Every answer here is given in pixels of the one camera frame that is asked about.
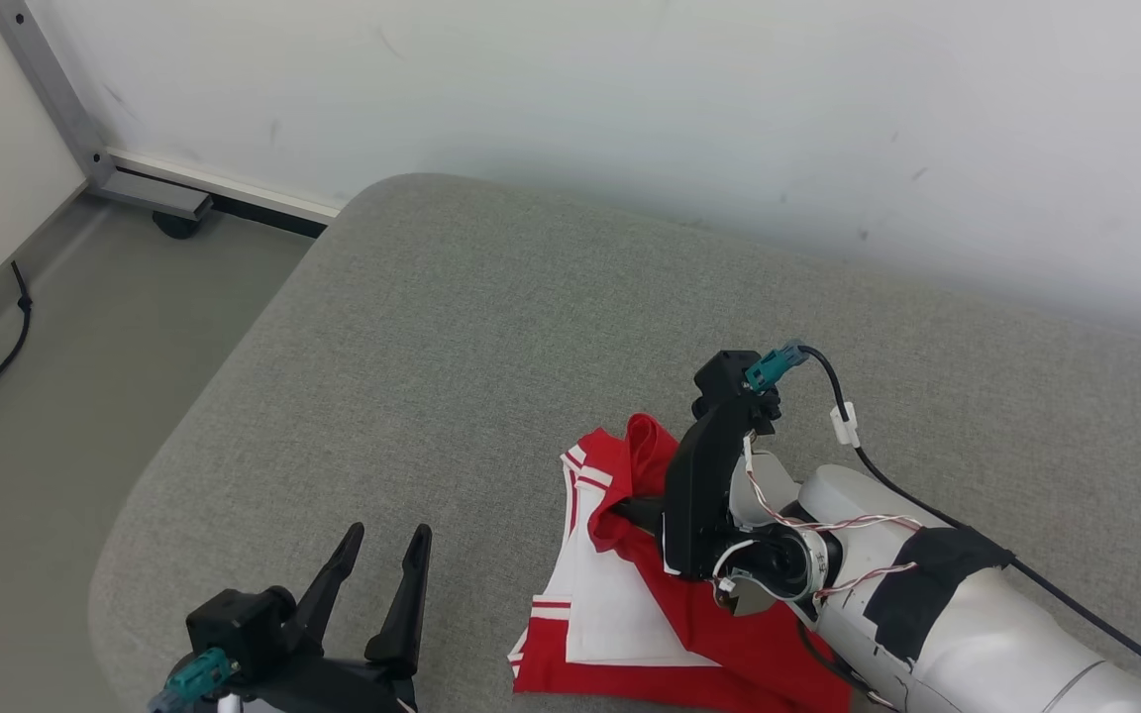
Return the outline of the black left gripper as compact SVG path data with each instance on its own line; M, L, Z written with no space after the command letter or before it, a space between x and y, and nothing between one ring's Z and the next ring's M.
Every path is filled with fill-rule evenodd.
M222 684L222 698L262 700L280 712L415 712L400 694L412 690L420 659L432 550L429 524L418 525L408 541L383 626L363 650L366 661L322 656L337 594L353 573L363 536L362 522L350 525L298 601L284 626L290 654L238 661L238 671Z

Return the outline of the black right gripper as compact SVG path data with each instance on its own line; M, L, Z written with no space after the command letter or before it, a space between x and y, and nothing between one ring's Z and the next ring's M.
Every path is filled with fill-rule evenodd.
M689 581L717 577L717 561L730 546L760 546L764 562L778 550L774 534L748 534L733 524L728 511L733 473L748 434L756 432L764 394L748 391L711 407L683 434L671 459L661 497L621 499L614 513L648 536L663 533L663 560L675 576Z

